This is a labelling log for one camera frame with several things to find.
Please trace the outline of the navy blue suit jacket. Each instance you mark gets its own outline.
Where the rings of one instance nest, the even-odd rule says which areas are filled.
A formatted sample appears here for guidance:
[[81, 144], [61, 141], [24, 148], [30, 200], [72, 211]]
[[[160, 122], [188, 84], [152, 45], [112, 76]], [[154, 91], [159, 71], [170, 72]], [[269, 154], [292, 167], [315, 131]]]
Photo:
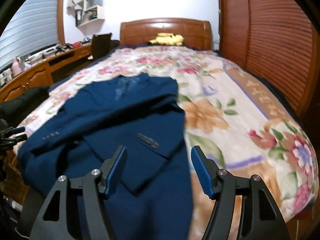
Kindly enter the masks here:
[[147, 74], [86, 85], [19, 149], [24, 180], [48, 194], [59, 176], [84, 176], [125, 146], [105, 201], [116, 237], [186, 239], [193, 197], [177, 93], [174, 79]]

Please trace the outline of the black folded garment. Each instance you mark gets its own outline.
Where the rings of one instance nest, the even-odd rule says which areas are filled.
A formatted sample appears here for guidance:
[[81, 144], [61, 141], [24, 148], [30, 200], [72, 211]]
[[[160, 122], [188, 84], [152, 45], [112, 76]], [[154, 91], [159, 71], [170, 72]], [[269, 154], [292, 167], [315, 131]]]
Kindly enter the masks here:
[[1, 103], [1, 119], [10, 127], [17, 127], [48, 98], [49, 86], [33, 87], [17, 98]]

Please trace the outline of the floral bed blanket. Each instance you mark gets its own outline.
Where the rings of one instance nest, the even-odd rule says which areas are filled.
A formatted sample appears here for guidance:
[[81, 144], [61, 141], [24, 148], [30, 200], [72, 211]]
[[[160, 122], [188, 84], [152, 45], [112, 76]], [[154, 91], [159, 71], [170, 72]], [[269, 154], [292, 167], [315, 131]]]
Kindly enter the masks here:
[[308, 136], [265, 85], [210, 50], [119, 47], [55, 87], [22, 121], [28, 138], [86, 85], [140, 74], [170, 77], [178, 85], [193, 197], [186, 239], [201, 239], [214, 206], [191, 163], [194, 146], [236, 176], [260, 175], [286, 221], [313, 205], [319, 192], [318, 164]]

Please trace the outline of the pink bottle on desk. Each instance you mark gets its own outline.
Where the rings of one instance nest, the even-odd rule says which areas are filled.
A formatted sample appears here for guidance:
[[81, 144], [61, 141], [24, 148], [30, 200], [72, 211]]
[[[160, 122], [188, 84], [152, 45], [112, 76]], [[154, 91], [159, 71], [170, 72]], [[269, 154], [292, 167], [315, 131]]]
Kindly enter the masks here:
[[22, 73], [22, 69], [21, 69], [21, 59], [19, 57], [15, 57], [12, 60], [12, 67], [11, 67], [11, 71], [12, 71], [12, 76], [16, 77], [18, 75], [20, 75]]

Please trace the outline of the wooden desk with cabinets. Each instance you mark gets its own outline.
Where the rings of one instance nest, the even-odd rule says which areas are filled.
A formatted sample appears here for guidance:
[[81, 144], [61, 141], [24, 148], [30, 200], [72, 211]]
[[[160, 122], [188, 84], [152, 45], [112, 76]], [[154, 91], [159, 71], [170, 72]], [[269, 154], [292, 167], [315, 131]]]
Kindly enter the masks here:
[[1, 102], [12, 100], [33, 87], [53, 85], [53, 72], [77, 63], [79, 60], [87, 59], [91, 52], [91, 44], [87, 43], [32, 66], [1, 88]]

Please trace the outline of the grey window blind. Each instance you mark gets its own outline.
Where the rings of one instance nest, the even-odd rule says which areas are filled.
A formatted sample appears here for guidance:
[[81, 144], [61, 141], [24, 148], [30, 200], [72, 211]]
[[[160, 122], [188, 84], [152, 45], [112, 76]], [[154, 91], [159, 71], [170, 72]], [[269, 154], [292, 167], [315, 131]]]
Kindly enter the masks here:
[[1, 35], [1, 70], [15, 57], [57, 44], [58, 0], [26, 0]]

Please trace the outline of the red basket on desk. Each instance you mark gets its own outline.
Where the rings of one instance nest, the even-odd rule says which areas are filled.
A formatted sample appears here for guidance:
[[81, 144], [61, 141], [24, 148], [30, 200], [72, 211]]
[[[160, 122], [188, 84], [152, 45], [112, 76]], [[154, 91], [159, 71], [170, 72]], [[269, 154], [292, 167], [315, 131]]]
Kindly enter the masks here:
[[75, 43], [72, 44], [73, 48], [78, 48], [80, 46], [82, 46], [82, 42], [81, 41], [78, 41], [78, 42], [75, 42]]

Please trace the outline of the dark wooden chair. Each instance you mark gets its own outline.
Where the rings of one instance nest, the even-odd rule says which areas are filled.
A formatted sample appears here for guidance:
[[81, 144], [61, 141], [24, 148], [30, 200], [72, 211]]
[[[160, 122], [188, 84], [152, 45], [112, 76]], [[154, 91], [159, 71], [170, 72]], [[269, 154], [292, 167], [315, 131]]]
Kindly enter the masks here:
[[112, 39], [112, 33], [94, 34], [92, 37], [91, 52], [93, 60], [105, 57], [112, 49], [120, 45], [119, 40]]

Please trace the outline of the wooden bed headboard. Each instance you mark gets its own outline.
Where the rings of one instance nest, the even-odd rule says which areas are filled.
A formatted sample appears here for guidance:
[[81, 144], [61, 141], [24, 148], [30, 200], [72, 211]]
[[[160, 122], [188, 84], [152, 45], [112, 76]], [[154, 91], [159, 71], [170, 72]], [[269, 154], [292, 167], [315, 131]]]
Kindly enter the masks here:
[[210, 22], [187, 18], [150, 18], [123, 22], [120, 25], [121, 45], [140, 45], [153, 40], [158, 33], [180, 34], [184, 44], [211, 50], [213, 35]]

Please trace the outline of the yellow Pikachu plush toy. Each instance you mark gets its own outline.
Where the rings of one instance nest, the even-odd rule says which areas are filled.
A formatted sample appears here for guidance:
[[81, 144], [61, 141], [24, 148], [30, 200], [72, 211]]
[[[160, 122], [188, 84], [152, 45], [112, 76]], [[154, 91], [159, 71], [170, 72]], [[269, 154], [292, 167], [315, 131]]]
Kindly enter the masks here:
[[165, 45], [165, 46], [181, 46], [184, 37], [174, 33], [158, 33], [156, 38], [150, 40], [149, 44]]

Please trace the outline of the louvered wooden wardrobe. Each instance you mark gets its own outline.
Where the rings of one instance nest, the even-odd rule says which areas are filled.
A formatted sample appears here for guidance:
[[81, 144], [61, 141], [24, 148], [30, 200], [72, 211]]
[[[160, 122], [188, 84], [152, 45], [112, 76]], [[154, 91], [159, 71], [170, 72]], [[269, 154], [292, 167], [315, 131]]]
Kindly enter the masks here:
[[319, 34], [294, 0], [219, 0], [220, 51], [265, 78], [297, 115], [319, 104]]

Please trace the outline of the white wall shelf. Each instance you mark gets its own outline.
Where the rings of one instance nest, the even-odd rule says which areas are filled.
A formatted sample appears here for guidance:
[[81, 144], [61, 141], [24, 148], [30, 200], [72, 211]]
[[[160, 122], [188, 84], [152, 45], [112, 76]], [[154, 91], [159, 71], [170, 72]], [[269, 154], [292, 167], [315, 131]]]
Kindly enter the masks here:
[[104, 0], [75, 0], [75, 25], [83, 28], [93, 22], [105, 20]]

